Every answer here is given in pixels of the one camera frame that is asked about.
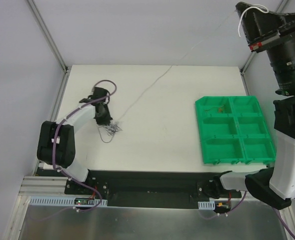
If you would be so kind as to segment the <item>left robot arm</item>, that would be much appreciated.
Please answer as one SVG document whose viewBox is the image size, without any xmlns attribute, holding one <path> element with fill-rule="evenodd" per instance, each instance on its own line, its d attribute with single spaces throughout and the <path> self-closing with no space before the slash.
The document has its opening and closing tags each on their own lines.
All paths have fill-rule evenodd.
<svg viewBox="0 0 295 240">
<path fill-rule="evenodd" d="M 90 120 L 100 127 L 111 123 L 109 95 L 107 89 L 95 86 L 91 95 L 79 101 L 77 109 L 61 120 L 45 121 L 41 125 L 37 159 L 76 180 L 75 187 L 83 195 L 93 190 L 93 177 L 90 170 L 76 160 L 75 133 Z"/>
</svg>

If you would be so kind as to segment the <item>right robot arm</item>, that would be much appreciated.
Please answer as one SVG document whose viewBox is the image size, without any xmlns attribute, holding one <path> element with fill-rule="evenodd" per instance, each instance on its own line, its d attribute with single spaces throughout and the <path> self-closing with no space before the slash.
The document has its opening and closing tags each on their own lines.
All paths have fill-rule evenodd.
<svg viewBox="0 0 295 240">
<path fill-rule="evenodd" d="M 247 191 L 261 202 L 282 210 L 295 199 L 295 13 L 277 13 L 258 4 L 238 2 L 238 30 L 252 52 L 266 52 L 277 80 L 274 129 L 277 138 L 273 167 L 254 172 L 226 171 L 212 191 L 217 197 L 230 190 Z"/>
</svg>

